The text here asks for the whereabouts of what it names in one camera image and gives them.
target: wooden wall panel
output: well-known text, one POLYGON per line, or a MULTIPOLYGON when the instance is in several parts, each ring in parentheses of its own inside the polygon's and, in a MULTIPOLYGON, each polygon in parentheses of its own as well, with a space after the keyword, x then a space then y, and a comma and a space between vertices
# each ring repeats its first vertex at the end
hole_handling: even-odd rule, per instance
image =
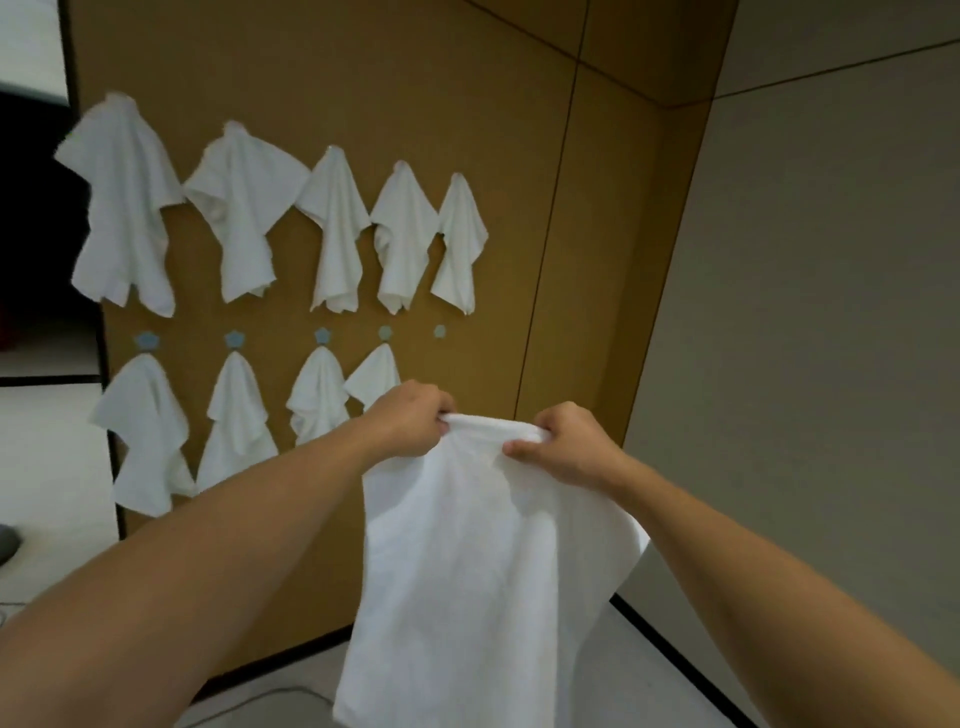
MULTIPOLYGON (((360 310, 308 311, 321 232, 298 212, 271 231, 277 281, 263 299, 220 297, 220 247, 191 205, 165 213, 167 270, 177 314, 160 319, 132 301, 105 306, 109 366, 135 354, 132 337, 161 337, 157 357, 190 423, 184 447, 196 469, 210 430, 205 416, 228 351, 246 332, 250 360, 281 450, 293 445, 284 403, 313 350, 312 332, 333 332, 345 372, 394 328, 400 373, 436 381, 462 409, 514 414, 536 281, 559 165, 574 63, 468 3, 447 0, 100 0, 71 2, 84 109, 110 89, 129 93, 166 144, 180 178, 236 119, 254 135, 313 166, 327 144, 348 155, 368 207, 397 159, 410 162, 439 207, 453 172, 472 185, 490 230, 475 266, 470 317, 429 295, 439 239, 410 312, 376 300, 380 267, 372 232, 361 237, 360 310), (444 340, 433 338, 445 324, 444 340)), ((139 520, 132 518, 132 528, 139 520)), ((224 667, 344 626, 359 599, 363 508, 354 490, 224 667)), ((183 554, 189 558, 189 545, 183 554)))
POLYGON ((582 59, 665 106, 712 98, 736 0, 591 0, 582 59))
POLYGON ((663 113, 656 172, 626 273, 606 372, 593 404, 593 414, 618 443, 623 442, 634 408, 709 109, 710 103, 703 102, 663 113))
POLYGON ((469 0, 576 56, 587 0, 469 0))
POLYGON ((581 67, 516 416, 592 407, 660 143, 660 110, 581 67))

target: hanging towel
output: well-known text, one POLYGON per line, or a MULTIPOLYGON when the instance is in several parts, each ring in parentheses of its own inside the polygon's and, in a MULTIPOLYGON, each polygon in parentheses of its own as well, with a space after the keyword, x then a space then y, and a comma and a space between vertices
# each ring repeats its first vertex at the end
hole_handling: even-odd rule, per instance
POLYGON ((476 307, 473 263, 483 253, 488 235, 467 178, 459 172, 450 178, 450 187, 440 206, 440 233, 444 237, 446 254, 430 293, 469 316, 476 307))
POLYGON ((648 538, 611 501, 501 454, 543 430, 446 419, 425 456, 364 475, 363 592, 333 716, 567 728, 577 653, 648 538))
POLYGON ((189 429, 160 363, 135 356, 113 378, 90 421, 116 432, 127 446, 113 497, 124 508, 157 518, 172 507, 170 495, 196 492, 180 447, 189 429))
POLYGON ((366 412, 371 405, 400 383, 394 351, 390 344, 381 344, 350 375, 344 389, 363 402, 366 412))
POLYGON ((90 184, 90 233, 73 269, 87 298, 127 305, 131 285, 158 316, 174 315, 174 292, 163 268, 167 231, 160 209, 183 192, 160 137, 140 118, 136 102, 107 94, 54 154, 90 184))
POLYGON ((262 296, 276 276, 267 232, 297 200, 310 173, 282 149, 228 121, 207 145, 183 191, 224 249, 220 264, 224 301, 262 296))
POLYGON ((334 313, 357 309, 357 286, 363 276, 357 238, 370 226, 347 155, 329 146, 297 199, 297 207, 324 231, 317 283, 310 310, 326 301, 334 313))
POLYGON ((440 219, 405 161, 394 165, 370 217, 376 223, 373 246, 383 266, 377 298, 396 314, 410 308, 440 219))
POLYGON ((197 470, 198 490, 277 454, 256 377, 240 352, 231 352, 220 370, 206 416, 213 420, 213 429, 197 470))
POLYGON ((349 420, 348 399, 340 362, 327 347, 317 347, 300 369, 287 401, 287 409, 294 413, 290 426, 297 433, 297 445, 326 435, 349 420))

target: hand towel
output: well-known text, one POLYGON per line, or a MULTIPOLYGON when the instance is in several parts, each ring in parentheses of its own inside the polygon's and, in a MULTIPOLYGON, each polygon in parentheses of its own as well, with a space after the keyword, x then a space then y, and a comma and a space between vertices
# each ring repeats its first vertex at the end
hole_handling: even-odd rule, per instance
POLYGON ((297 207, 324 231, 310 310, 326 302, 334 313, 355 311, 357 286, 363 276, 356 241, 371 222, 344 150, 332 145, 326 148, 297 199, 297 207))
POLYGON ((611 501, 501 454, 543 430, 447 421, 423 457, 364 475, 363 591, 333 716, 566 728, 580 646, 649 540, 611 501))
POLYGON ((297 444, 326 435, 349 420, 348 399, 340 362, 327 347, 317 347, 300 369, 287 401, 287 409, 294 413, 290 426, 297 433, 297 444))
POLYGON ((256 377, 240 352, 231 352, 220 370, 206 416, 213 420, 213 429, 197 470, 198 490, 277 454, 256 377))
POLYGON ((467 178, 459 172, 450 178, 450 187, 440 206, 440 233, 446 253, 430 293, 469 316, 476 307, 473 263, 483 253, 488 235, 467 178))
POLYGON ((116 432, 127 456, 113 483, 124 508, 157 518, 170 511, 170 495, 192 496, 193 477, 180 447, 189 429, 160 363, 148 353, 124 365, 97 401, 90 421, 116 432))
POLYGON ((297 200, 310 173, 282 149, 228 121, 224 135, 204 150, 183 190, 224 249, 224 301, 262 296, 274 280, 267 232, 297 200))
POLYGON ((90 184, 90 233, 70 282, 87 298, 127 305, 131 285, 158 316, 174 315, 163 267, 169 240, 160 209, 183 192, 160 137, 122 93, 90 109, 54 154, 90 184))
POLYGON ((440 219, 405 161, 394 165, 370 217, 376 223, 373 246, 383 266, 377 298, 396 314, 410 308, 440 219))
POLYGON ((371 405, 400 383, 394 351, 390 344, 381 344, 350 375, 344 389, 363 402, 366 412, 371 405))

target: hand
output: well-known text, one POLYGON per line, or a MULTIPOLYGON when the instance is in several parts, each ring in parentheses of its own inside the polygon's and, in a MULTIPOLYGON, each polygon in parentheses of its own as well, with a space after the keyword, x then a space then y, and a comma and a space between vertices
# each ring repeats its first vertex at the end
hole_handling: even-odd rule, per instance
POLYGON ((447 392, 410 379, 374 402, 360 420, 370 428, 380 461, 426 454, 449 430, 440 416, 456 410, 447 392))
POLYGON ((592 413, 572 401, 543 410, 534 425, 553 437, 545 443, 513 440, 504 444, 503 452, 540 466, 561 482, 608 493, 618 469, 629 461, 592 413))

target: forearm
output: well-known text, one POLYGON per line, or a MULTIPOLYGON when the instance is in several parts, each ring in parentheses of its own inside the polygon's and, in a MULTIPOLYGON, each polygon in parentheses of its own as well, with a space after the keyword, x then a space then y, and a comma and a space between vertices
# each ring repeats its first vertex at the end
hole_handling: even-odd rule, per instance
POLYGON ((3 715, 170 725, 372 465, 363 427, 234 476, 41 596, 0 632, 3 715))
POLYGON ((933 728, 960 715, 945 670, 803 562, 634 460, 611 481, 771 725, 933 728))

